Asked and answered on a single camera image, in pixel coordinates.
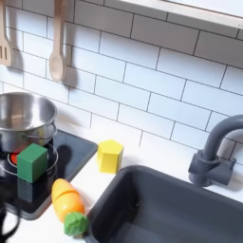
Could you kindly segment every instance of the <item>sink basin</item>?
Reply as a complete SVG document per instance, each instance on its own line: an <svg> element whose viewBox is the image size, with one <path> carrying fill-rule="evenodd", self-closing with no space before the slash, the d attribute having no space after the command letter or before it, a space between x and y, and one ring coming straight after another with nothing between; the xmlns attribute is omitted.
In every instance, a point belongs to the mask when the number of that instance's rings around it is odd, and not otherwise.
<svg viewBox="0 0 243 243"><path fill-rule="evenodd" d="M243 242L242 203L143 166L121 169L88 217L88 243Z"/></svg>

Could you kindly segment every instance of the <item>orange toy vegetable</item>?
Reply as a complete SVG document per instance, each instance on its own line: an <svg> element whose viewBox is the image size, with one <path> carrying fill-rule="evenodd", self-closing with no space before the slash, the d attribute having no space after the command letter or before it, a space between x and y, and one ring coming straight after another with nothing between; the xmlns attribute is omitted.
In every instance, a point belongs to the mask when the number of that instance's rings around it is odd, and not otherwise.
<svg viewBox="0 0 243 243"><path fill-rule="evenodd" d="M88 219L84 215L84 203L68 181L59 178L54 182L51 199L57 217L65 223L66 234L78 235L86 231Z"/></svg>

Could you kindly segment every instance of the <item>wooden spatula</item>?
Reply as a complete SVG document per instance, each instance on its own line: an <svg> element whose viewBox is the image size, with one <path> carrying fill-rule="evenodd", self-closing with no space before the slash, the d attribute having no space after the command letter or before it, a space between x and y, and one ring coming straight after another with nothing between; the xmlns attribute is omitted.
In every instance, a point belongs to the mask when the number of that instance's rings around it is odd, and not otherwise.
<svg viewBox="0 0 243 243"><path fill-rule="evenodd" d="M0 65L11 65L12 47L6 34L6 5L0 0Z"/></svg>
<svg viewBox="0 0 243 243"><path fill-rule="evenodd" d="M54 81L61 81L65 77L64 21L66 0L55 0L54 12L54 44L49 58L49 71Z"/></svg>

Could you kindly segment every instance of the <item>white subway tile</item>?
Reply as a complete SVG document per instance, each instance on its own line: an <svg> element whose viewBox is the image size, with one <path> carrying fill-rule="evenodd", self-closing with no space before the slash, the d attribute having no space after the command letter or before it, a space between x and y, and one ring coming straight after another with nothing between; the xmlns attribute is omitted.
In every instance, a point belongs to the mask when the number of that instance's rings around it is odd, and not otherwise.
<svg viewBox="0 0 243 243"><path fill-rule="evenodd" d="M174 122L121 104L118 121L170 139Z"/></svg>
<svg viewBox="0 0 243 243"><path fill-rule="evenodd" d="M85 2L103 5L104 0L85 0Z"/></svg>
<svg viewBox="0 0 243 243"><path fill-rule="evenodd" d="M23 35L22 31L7 28L7 36L14 49L23 50Z"/></svg>
<svg viewBox="0 0 243 243"><path fill-rule="evenodd" d="M41 77L46 76L46 60L17 50L13 51L12 67Z"/></svg>
<svg viewBox="0 0 243 243"><path fill-rule="evenodd" d="M172 140L196 149L203 149L208 136L209 133L207 132L176 123L172 134ZM233 149L234 141L224 139L217 154L224 159L229 159Z"/></svg>
<svg viewBox="0 0 243 243"><path fill-rule="evenodd" d="M117 118L119 107L117 103L75 88L70 88L69 92L69 103L71 105L113 120Z"/></svg>
<svg viewBox="0 0 243 243"><path fill-rule="evenodd" d="M237 163L240 163L243 165L243 144L242 143L237 143L233 153L232 153L232 158L237 159Z"/></svg>
<svg viewBox="0 0 243 243"><path fill-rule="evenodd" d="M219 124L221 121L223 121L227 118L228 118L227 116L213 112L210 117L208 126L207 126L207 131L211 132L217 124ZM228 138L230 140L236 140L239 142L243 142L243 130L235 130L235 131L229 133L226 136L226 138Z"/></svg>
<svg viewBox="0 0 243 243"><path fill-rule="evenodd" d="M95 73L122 82L125 62L74 47L72 65L83 71Z"/></svg>
<svg viewBox="0 0 243 243"><path fill-rule="evenodd" d="M126 65L124 82L161 95L180 99L185 80L137 65Z"/></svg>
<svg viewBox="0 0 243 243"><path fill-rule="evenodd" d="M16 87L10 84L5 84L3 83L3 93L13 93L13 92L24 92L24 93L28 93L28 91L26 91L23 88L20 87Z"/></svg>
<svg viewBox="0 0 243 243"><path fill-rule="evenodd" d="M147 109L149 101L149 92L102 77L96 79L95 93L142 110Z"/></svg>
<svg viewBox="0 0 243 243"><path fill-rule="evenodd" d="M156 68L159 48L103 32L100 53L137 65Z"/></svg>
<svg viewBox="0 0 243 243"><path fill-rule="evenodd" d="M91 113L75 108L65 103L59 103L53 101L57 106L58 114L57 118L66 122L80 125L85 128L89 128L91 121Z"/></svg>
<svg viewBox="0 0 243 243"><path fill-rule="evenodd" d="M7 27L47 37L47 18L21 9L7 7Z"/></svg>
<svg viewBox="0 0 243 243"><path fill-rule="evenodd" d="M158 9L150 9L140 5L134 5L119 0L106 0L105 5L114 9L134 12L139 15L166 20L167 12Z"/></svg>
<svg viewBox="0 0 243 243"><path fill-rule="evenodd" d="M189 81L185 86L182 100L229 116L243 112L242 96Z"/></svg>
<svg viewBox="0 0 243 243"><path fill-rule="evenodd" d="M53 41L43 37L24 33L24 51L26 53L49 59L53 50ZM64 45L67 65L71 64L71 46Z"/></svg>
<svg viewBox="0 0 243 243"><path fill-rule="evenodd" d="M68 87L28 73L24 73L24 89L67 103Z"/></svg>
<svg viewBox="0 0 243 243"><path fill-rule="evenodd" d="M53 19L48 18L47 37L53 40ZM98 51L101 32L87 27L81 27L75 24L65 23L64 42L84 49Z"/></svg>
<svg viewBox="0 0 243 243"><path fill-rule="evenodd" d="M171 140L196 149L203 149L209 134L176 122Z"/></svg>
<svg viewBox="0 0 243 243"><path fill-rule="evenodd" d="M159 55L159 71L215 87L220 86L225 68L225 65L169 49L162 48Z"/></svg>
<svg viewBox="0 0 243 243"><path fill-rule="evenodd" d="M176 164L176 166L172 167L172 174L175 172L175 170L177 170L177 168L179 168L180 165L182 166L183 170L185 168L189 168L191 161L188 158L192 158L194 153L197 152L197 150L194 148L190 148L188 146L171 140L163 139L146 132L142 133L140 148L144 151L149 151L150 157L156 155L156 158L164 158L159 160L161 163L163 161L165 162L165 164L162 165L162 168L167 169L167 167L170 167L166 166L166 163L170 161L172 161L173 164Z"/></svg>
<svg viewBox="0 0 243 243"><path fill-rule="evenodd" d="M132 38L193 54L198 30L135 15Z"/></svg>
<svg viewBox="0 0 243 243"><path fill-rule="evenodd" d="M23 87L23 72L11 67L0 65L0 81Z"/></svg>
<svg viewBox="0 0 243 243"><path fill-rule="evenodd" d="M54 1L49 0L23 0L23 9L41 13L50 17L54 15ZM65 19L73 22L74 0L66 1Z"/></svg>
<svg viewBox="0 0 243 243"><path fill-rule="evenodd" d="M103 140L116 140L121 144L128 143L135 146L140 144L141 131L139 129L94 114L92 115L91 129Z"/></svg>
<svg viewBox="0 0 243 243"><path fill-rule="evenodd" d="M202 31L195 55L223 64L243 67L243 42Z"/></svg>
<svg viewBox="0 0 243 243"><path fill-rule="evenodd" d="M243 29L239 31L238 39L243 40Z"/></svg>
<svg viewBox="0 0 243 243"><path fill-rule="evenodd" d="M6 5L21 9L22 8L22 0L6 0Z"/></svg>
<svg viewBox="0 0 243 243"><path fill-rule="evenodd" d="M243 69L228 66L221 88L243 95Z"/></svg>
<svg viewBox="0 0 243 243"><path fill-rule="evenodd" d="M156 94L151 95L148 111L200 129L205 129L210 116L208 110Z"/></svg>
<svg viewBox="0 0 243 243"><path fill-rule="evenodd" d="M52 80L49 73L49 63L47 63L47 78ZM65 78L62 80L62 83L93 93L95 90L95 75L67 66Z"/></svg>
<svg viewBox="0 0 243 243"><path fill-rule="evenodd" d="M133 14L76 1L75 23L129 37Z"/></svg>
<svg viewBox="0 0 243 243"><path fill-rule="evenodd" d="M227 35L234 38L236 37L238 32L237 28L218 25L213 22L207 22L196 18L190 18L190 17L174 14L174 13L169 13L167 21L171 23L187 26L187 27L198 28L198 29L206 30L217 34Z"/></svg>
<svg viewBox="0 0 243 243"><path fill-rule="evenodd" d="M225 116L225 115L221 115L221 114L218 114L218 113L215 113L215 112L212 112L212 115L209 119L209 123L207 125L207 129L206 131L207 132L211 132L213 130L213 128L218 124L220 123L221 121L227 119L228 117Z"/></svg>

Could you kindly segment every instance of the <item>yellow toy block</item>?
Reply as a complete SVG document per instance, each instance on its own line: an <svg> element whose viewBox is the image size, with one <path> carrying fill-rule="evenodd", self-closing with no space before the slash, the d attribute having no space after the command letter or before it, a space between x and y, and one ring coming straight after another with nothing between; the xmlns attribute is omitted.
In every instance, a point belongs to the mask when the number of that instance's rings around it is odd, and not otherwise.
<svg viewBox="0 0 243 243"><path fill-rule="evenodd" d="M99 143L97 163L100 172L116 174L122 163L123 146L114 140Z"/></svg>

